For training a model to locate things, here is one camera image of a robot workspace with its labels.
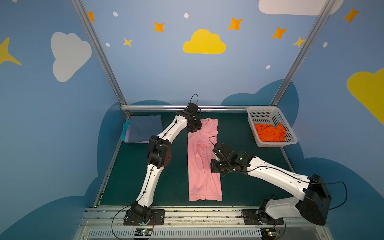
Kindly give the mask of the pink t shirt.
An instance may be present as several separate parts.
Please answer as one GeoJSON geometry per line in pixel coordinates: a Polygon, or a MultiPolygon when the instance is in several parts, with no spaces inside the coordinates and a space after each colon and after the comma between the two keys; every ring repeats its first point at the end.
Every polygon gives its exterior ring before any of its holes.
{"type": "Polygon", "coordinates": [[[188,177],[189,200],[223,200],[221,178],[219,174],[211,172],[211,160],[216,159],[213,152],[217,143],[219,121],[203,119],[202,128],[188,134],[188,177]]]}

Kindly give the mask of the white plastic laundry basket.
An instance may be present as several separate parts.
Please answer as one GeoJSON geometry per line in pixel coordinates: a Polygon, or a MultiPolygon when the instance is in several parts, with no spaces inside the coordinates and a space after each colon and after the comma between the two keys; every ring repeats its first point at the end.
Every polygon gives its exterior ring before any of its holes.
{"type": "Polygon", "coordinates": [[[274,106],[250,106],[247,107],[247,114],[248,122],[258,147],[280,148],[288,145],[294,145],[298,142],[290,124],[279,108],[274,106]],[[285,140],[283,142],[263,142],[257,133],[255,124],[267,124],[273,127],[277,127],[281,124],[286,130],[285,140]]]}

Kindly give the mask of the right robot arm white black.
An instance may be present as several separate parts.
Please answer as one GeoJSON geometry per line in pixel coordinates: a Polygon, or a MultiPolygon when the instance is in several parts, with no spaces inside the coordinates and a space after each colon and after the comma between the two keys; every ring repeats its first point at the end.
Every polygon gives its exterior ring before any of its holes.
{"type": "Polygon", "coordinates": [[[326,224],[332,197],[322,177],[289,172],[246,152],[237,154],[223,143],[215,144],[213,153],[216,157],[211,160],[212,173],[223,176],[231,172],[242,173],[264,180],[292,195],[290,198],[263,201],[255,213],[261,224],[272,224],[291,217],[302,217],[319,226],[326,224]]]}

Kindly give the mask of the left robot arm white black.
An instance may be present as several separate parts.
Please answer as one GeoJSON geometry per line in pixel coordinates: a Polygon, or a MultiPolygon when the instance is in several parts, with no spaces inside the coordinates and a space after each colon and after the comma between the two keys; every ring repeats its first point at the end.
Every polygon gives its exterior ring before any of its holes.
{"type": "Polygon", "coordinates": [[[146,225],[150,221],[155,190],[162,171],[171,161],[173,141],[184,129],[189,133],[202,129],[202,122],[196,117],[199,109],[197,104],[188,103],[185,109],[177,111],[163,132],[150,137],[145,180],[136,201],[128,210],[128,217],[133,218],[135,223],[146,225]]]}

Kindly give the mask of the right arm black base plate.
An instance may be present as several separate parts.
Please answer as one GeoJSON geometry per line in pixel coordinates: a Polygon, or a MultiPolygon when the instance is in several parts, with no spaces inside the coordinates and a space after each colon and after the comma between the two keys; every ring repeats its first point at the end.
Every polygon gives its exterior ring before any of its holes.
{"type": "Polygon", "coordinates": [[[273,219],[264,210],[243,209],[241,216],[245,225],[284,225],[283,218],[273,219]]]}

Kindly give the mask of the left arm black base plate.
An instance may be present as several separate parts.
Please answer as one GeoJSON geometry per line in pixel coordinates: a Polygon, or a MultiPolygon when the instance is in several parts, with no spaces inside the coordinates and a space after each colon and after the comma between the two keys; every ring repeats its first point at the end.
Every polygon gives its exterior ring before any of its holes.
{"type": "Polygon", "coordinates": [[[144,213],[135,213],[133,210],[128,210],[123,222],[124,226],[162,226],[165,220],[165,210],[150,210],[144,213]]]}

